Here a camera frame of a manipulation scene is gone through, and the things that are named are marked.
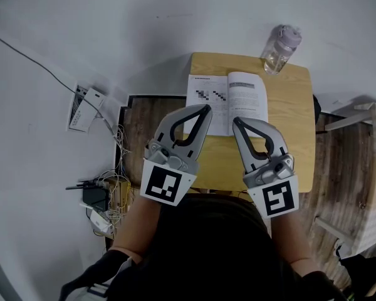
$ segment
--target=person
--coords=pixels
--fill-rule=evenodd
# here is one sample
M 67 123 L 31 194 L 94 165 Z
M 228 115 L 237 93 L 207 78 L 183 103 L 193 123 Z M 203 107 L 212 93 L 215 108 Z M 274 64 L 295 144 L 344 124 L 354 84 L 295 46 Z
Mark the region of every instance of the person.
M 345 295 L 354 294 L 355 300 L 376 301 L 376 257 L 365 258 L 357 254 L 341 258 L 340 247 L 336 255 L 351 278 L 351 285 L 344 290 Z
M 272 218 L 271 234 L 241 198 L 186 194 L 168 206 L 138 197 L 109 251 L 63 286 L 60 301 L 110 278 L 108 300 L 346 300 L 312 259 L 297 212 Z

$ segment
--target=electrical cable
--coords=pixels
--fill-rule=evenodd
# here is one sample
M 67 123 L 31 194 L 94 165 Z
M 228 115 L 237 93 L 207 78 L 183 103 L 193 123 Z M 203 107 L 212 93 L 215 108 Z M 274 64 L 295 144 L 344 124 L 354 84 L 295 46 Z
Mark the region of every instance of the electrical cable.
M 95 230 L 93 230 L 93 234 L 96 236 L 104 236 L 103 234 L 97 234 Z
M 243 194 L 247 194 L 247 195 L 249 196 L 249 198 L 251 198 L 251 196 L 249 195 L 249 193 L 248 193 L 248 191 L 247 191 L 246 189 L 243 190 L 243 191 L 241 191 L 241 192 L 239 192 L 238 195 L 237 195 L 237 197 L 240 198 L 239 196 L 240 196 L 242 193 L 243 193 Z
M 63 87 L 67 88 L 71 93 L 74 93 L 76 95 L 76 92 L 74 92 L 70 87 L 68 87 L 67 85 L 65 85 L 65 83 L 63 83 L 59 78 L 57 78 L 57 76 L 52 73 L 49 69 L 47 69 L 45 66 L 43 66 L 41 63 L 37 62 L 36 60 L 32 59 L 31 57 L 29 57 L 28 55 L 24 54 L 23 52 L 19 51 L 18 49 L 16 49 L 15 47 L 11 46 L 8 42 L 4 41 L 3 39 L 0 38 L 0 42 L 4 43 L 7 47 L 9 47 L 10 49 L 14 50 L 16 53 L 19 53 L 21 56 L 24 56 L 25 58 L 29 59 L 30 61 L 32 61 L 33 63 L 37 64 L 39 67 L 41 67 L 42 69 L 46 70 L 51 76 L 53 76 L 53 78 L 55 80 L 57 80 Z M 87 104 L 89 104 L 93 109 L 95 109 L 99 115 L 99 117 L 104 121 L 107 129 L 112 133 L 112 136 L 113 138 L 116 138 L 116 136 L 113 134 L 113 130 L 112 130 L 112 127 L 110 126 L 110 124 L 108 123 L 108 121 L 106 120 L 105 117 L 103 117 L 102 113 L 99 112 L 99 109 L 97 109 L 94 105 L 92 105 L 89 101 L 87 101 L 85 98 L 82 99 L 84 102 L 86 102 Z

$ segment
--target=dark floor trim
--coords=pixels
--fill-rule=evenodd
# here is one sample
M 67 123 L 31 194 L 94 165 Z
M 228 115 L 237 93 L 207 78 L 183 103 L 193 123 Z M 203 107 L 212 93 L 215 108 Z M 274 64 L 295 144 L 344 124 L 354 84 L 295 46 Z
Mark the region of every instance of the dark floor trim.
M 124 109 L 131 109 L 134 98 L 171 98 L 171 99 L 186 99 L 186 96 L 155 96 L 155 95 L 131 95 L 128 97 L 128 105 L 122 107 Z

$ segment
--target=person's arm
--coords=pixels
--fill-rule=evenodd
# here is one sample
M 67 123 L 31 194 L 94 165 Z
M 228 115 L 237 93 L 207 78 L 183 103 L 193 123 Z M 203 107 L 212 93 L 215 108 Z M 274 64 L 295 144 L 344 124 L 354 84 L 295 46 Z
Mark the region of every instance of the person's arm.
M 121 251 L 139 263 L 155 235 L 160 207 L 159 202 L 139 196 L 117 230 L 111 250 Z
M 302 277 L 320 271 L 312 259 L 311 249 L 302 228 L 298 212 L 271 219 L 271 238 L 278 253 Z

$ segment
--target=book page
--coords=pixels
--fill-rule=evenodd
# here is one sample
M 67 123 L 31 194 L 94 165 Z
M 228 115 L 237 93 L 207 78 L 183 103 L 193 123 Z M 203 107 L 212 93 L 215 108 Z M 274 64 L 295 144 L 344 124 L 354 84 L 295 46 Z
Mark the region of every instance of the book page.
M 208 135 L 227 136 L 228 93 L 226 76 L 189 75 L 186 106 L 208 104 L 212 107 L 212 121 Z M 184 133 L 189 134 L 197 117 L 184 123 Z
M 252 73 L 232 72 L 228 74 L 229 94 L 229 135 L 232 120 L 245 117 L 268 121 L 268 98 L 262 78 Z M 259 137 L 247 130 L 248 136 Z

